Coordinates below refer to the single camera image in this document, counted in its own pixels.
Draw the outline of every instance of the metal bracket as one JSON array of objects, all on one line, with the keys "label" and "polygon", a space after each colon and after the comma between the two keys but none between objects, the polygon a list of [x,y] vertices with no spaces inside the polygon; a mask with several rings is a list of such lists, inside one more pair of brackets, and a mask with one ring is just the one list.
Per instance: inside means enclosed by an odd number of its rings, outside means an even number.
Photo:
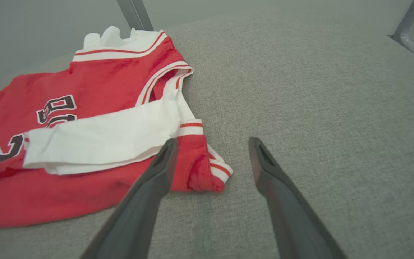
[{"label": "metal bracket", "polygon": [[117,0],[130,28],[154,31],[142,0]]},{"label": "metal bracket", "polygon": [[399,44],[408,49],[411,53],[414,54],[414,42],[410,39],[410,27],[414,22],[414,0],[410,5],[410,8],[407,10],[407,13],[404,16],[404,19],[400,22],[397,27],[396,32],[391,36],[391,38],[397,41]]}]

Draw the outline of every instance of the gray upholstery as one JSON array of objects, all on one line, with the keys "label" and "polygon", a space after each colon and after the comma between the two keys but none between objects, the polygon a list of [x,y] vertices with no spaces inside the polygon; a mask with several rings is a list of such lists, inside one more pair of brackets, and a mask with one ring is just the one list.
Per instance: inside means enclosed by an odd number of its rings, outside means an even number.
[{"label": "gray upholstery", "polygon": [[[352,259],[414,258],[414,56],[336,13],[237,14],[166,30],[184,95],[235,170],[170,194],[149,258],[276,258],[248,137],[258,136]],[[77,258],[112,210],[0,230],[0,258]]]}]

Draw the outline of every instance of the striped cuff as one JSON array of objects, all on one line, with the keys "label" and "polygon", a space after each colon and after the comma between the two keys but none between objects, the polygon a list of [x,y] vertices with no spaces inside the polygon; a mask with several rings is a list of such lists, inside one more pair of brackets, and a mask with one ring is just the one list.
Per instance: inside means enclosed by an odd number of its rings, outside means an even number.
[{"label": "striped cuff", "polygon": [[231,174],[233,173],[233,169],[225,164],[224,162],[221,162],[216,159],[209,159],[210,160],[210,172],[212,175],[220,178],[224,183],[231,177]]},{"label": "striped cuff", "polygon": [[202,120],[194,119],[182,122],[179,129],[179,137],[186,135],[204,135]]},{"label": "striped cuff", "polygon": [[216,159],[216,160],[218,160],[218,161],[221,161],[221,162],[225,162],[221,157],[220,157],[220,155],[217,153],[217,152],[215,152],[215,150],[214,149],[212,149],[212,147],[207,143],[207,148],[208,148],[208,154],[209,154],[209,158],[210,159]]}]

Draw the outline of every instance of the red fabric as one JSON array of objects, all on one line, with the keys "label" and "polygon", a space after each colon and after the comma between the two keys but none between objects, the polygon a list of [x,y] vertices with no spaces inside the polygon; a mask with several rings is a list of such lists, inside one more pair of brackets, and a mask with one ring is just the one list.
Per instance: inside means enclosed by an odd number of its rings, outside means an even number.
[{"label": "red fabric", "polygon": [[[46,123],[38,122],[37,111],[43,111],[49,100],[62,96],[72,95],[75,108],[46,113],[47,120],[65,113],[81,119],[132,108],[148,79],[162,67],[180,60],[183,58],[171,39],[166,38],[143,57],[72,62],[59,73],[18,76],[1,90],[0,154],[19,152],[0,161],[0,227],[73,218],[117,205],[153,158],[101,172],[49,175],[44,169],[22,168],[25,151],[15,149],[16,137],[46,127]],[[159,92],[151,99],[161,97],[160,86],[169,78],[162,77],[156,83]],[[205,137],[189,138],[179,139],[180,154],[172,190],[221,191],[223,182],[212,177],[208,170]]]},{"label": "red fabric", "polygon": [[153,87],[153,93],[156,97],[156,100],[162,98],[162,94],[164,92],[164,87],[166,86],[166,82],[171,79],[172,77],[177,74],[178,69],[174,69],[166,73],[163,77],[161,77]]},{"label": "red fabric", "polygon": [[225,184],[210,172],[205,135],[180,136],[178,141],[179,157],[171,190],[222,192]]}]

